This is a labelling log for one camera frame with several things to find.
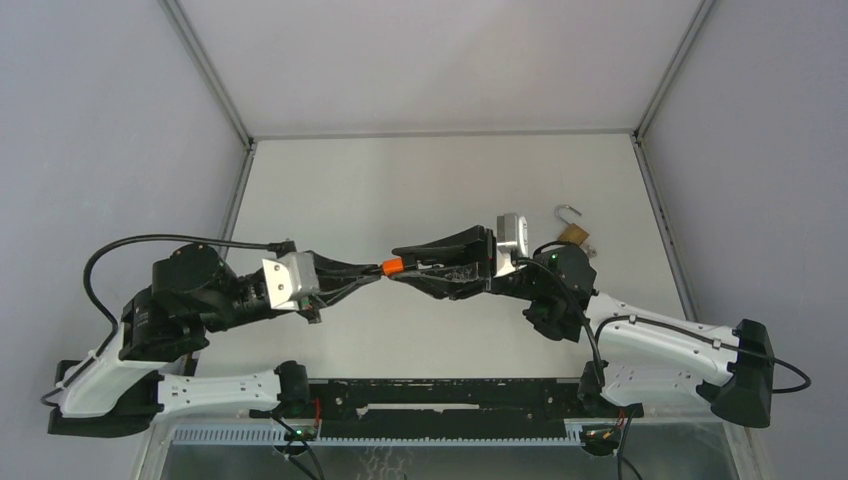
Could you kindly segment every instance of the robotic arm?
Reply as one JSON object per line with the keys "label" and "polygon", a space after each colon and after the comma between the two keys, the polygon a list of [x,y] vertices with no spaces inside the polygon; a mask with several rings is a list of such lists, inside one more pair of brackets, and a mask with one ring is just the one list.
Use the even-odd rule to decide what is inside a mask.
{"label": "robotic arm", "polygon": [[[709,403],[717,416],[768,426],[773,362],[763,325],[735,329],[693,324],[631,307],[597,292],[596,272],[576,245],[553,243],[530,255],[523,217],[498,218],[497,231],[472,227],[450,237],[397,248],[382,265],[353,265],[293,242],[275,244],[276,259],[236,276],[203,243],[185,245],[153,265],[153,280],[125,307],[115,335],[82,362],[57,368],[49,433],[115,437],[150,423],[198,412],[251,409],[286,415],[311,402],[306,369],[195,378],[159,370],[209,344],[205,333],[295,312],[310,323],[320,310],[386,276],[437,299],[481,293],[528,300],[525,318],[551,340],[590,336],[594,358],[580,379],[587,411],[609,412],[674,397]],[[638,369],[603,360],[598,345],[653,356],[668,368]]]}

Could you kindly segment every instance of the brass padlock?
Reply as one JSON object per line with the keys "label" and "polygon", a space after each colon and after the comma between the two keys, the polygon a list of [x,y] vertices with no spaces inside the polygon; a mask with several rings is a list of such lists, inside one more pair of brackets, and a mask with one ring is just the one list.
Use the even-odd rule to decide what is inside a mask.
{"label": "brass padlock", "polygon": [[570,242],[575,245],[583,245],[583,242],[589,238],[589,232],[583,230],[576,223],[569,224],[557,240],[560,242]]}

